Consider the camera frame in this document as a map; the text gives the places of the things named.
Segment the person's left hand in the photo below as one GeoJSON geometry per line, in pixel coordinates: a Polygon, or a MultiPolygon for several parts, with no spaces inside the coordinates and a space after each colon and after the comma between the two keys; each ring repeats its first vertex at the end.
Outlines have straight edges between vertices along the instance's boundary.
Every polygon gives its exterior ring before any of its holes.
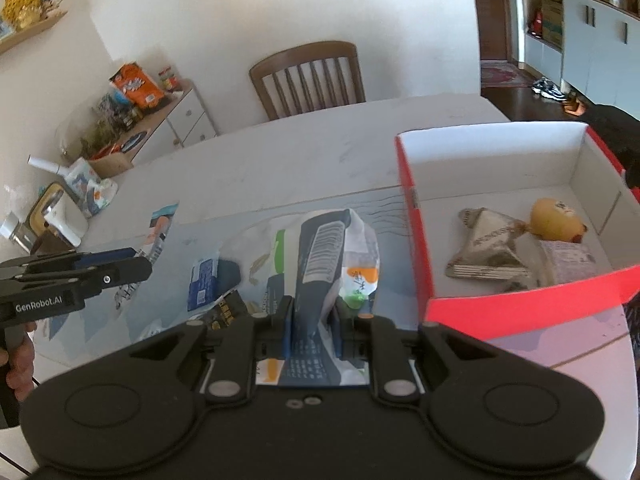
{"type": "Polygon", "coordinates": [[[37,328],[36,322],[29,322],[23,328],[23,341],[13,350],[1,350],[1,365],[9,365],[6,384],[18,402],[24,401],[34,388],[35,347],[30,334],[37,328]]]}

